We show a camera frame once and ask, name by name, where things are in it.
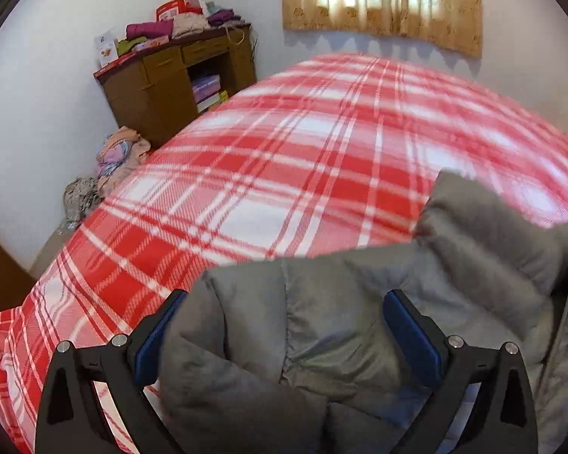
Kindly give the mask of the grey puffer jacket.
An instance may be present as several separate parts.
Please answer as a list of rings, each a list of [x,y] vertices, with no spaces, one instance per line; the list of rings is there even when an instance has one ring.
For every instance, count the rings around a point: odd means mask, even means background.
[[[403,290],[448,335],[518,345],[538,449],[568,437],[568,221],[438,175],[405,244],[209,269],[165,334],[163,419],[189,453],[387,453],[428,396],[382,319]]]

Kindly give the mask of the pink clothes heap on floor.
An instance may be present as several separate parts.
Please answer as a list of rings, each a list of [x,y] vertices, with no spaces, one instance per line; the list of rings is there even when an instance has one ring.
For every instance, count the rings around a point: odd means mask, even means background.
[[[151,144],[126,126],[104,140],[96,156],[95,175],[101,198],[106,198],[150,156]]]

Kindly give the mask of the pile of folded clothes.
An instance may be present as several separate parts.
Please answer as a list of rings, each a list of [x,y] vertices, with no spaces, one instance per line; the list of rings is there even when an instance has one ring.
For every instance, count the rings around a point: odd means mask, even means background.
[[[195,34],[241,23],[242,17],[232,8],[206,0],[170,0],[156,10],[156,19],[147,23],[130,23],[126,38],[115,45],[118,57],[142,49],[150,41],[168,42]]]

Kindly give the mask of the grey patterned cloth on floor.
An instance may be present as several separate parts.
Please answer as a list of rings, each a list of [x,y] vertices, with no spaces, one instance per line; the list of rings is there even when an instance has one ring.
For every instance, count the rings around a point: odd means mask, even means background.
[[[66,186],[62,201],[65,224],[70,229],[75,229],[102,202],[97,179],[93,176],[75,178]]]

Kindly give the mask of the red white plaid bedspread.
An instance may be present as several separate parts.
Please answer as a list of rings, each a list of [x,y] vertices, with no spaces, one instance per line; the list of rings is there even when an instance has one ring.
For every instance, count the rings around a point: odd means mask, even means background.
[[[332,53],[181,130],[0,312],[0,424],[33,451],[55,345],[127,332],[208,266],[408,240],[443,169],[536,224],[568,220],[568,135],[450,73]]]

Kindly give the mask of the brown wooden desk cabinet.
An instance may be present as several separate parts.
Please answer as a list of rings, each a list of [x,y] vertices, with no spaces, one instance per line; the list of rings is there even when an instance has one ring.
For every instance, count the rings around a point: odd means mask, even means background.
[[[233,96],[256,82],[249,23],[190,34],[131,52],[94,73],[118,126],[155,149],[199,116],[193,81],[216,75]]]

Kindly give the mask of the white box on desk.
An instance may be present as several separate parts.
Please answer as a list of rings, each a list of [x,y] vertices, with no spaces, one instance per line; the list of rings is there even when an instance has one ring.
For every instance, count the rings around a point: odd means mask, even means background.
[[[99,66],[101,68],[118,59],[118,40],[111,31],[107,31],[95,37],[94,44]]]

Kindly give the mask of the tan patterned window curtain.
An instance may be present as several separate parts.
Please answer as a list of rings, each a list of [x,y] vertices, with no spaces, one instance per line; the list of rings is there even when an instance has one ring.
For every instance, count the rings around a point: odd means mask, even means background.
[[[482,0],[282,0],[283,27],[418,39],[482,57]]]

